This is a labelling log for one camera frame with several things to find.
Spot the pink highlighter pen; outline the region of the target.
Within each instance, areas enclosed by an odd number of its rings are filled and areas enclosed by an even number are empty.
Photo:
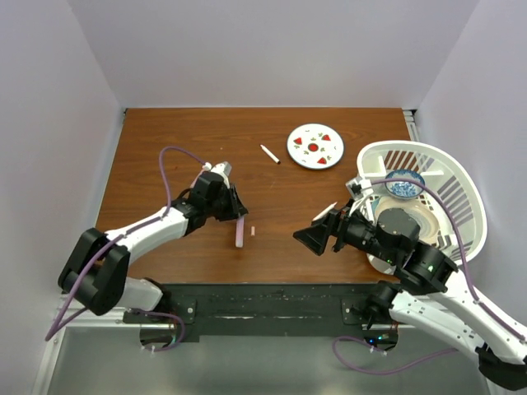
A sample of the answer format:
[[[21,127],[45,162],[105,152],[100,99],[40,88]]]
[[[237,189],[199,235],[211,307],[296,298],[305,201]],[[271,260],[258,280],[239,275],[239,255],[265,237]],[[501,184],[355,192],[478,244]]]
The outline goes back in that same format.
[[[235,246],[240,249],[244,246],[245,218],[242,216],[236,221]]]

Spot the white pen peach tip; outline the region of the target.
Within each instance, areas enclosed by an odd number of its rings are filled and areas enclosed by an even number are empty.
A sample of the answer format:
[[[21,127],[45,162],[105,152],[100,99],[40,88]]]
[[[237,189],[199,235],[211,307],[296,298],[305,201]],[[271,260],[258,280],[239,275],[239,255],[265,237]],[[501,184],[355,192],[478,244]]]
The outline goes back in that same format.
[[[313,219],[312,221],[317,221],[321,218],[323,218],[324,216],[326,216],[332,209],[335,208],[335,206],[337,205],[337,202],[333,202],[331,204],[329,204],[325,209],[323,209],[320,213],[318,213]]]

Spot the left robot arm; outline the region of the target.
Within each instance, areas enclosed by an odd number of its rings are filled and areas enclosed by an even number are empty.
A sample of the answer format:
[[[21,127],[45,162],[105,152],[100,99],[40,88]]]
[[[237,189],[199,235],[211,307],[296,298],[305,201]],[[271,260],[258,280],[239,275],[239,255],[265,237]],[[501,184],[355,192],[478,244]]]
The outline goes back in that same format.
[[[58,286],[98,316],[124,307],[140,309],[151,322],[161,323],[170,315],[166,292],[152,280],[130,277],[129,266],[153,249],[190,235],[209,218],[231,221],[247,213],[236,186],[205,171],[192,188],[153,215],[105,233],[95,228],[83,232]]]

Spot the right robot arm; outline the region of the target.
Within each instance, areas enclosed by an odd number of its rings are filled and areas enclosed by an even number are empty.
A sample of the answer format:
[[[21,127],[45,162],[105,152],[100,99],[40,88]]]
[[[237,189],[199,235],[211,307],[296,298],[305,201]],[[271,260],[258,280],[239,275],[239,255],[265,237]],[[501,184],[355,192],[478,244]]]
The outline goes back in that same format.
[[[294,239],[321,255],[330,237],[333,251],[346,245],[394,267],[399,283],[380,281],[358,310],[368,323],[390,318],[448,342],[478,362],[479,372],[510,391],[526,387],[526,328],[469,289],[467,277],[436,247],[419,239],[419,224],[403,209],[382,211],[371,224],[359,211],[331,209],[294,232]]]

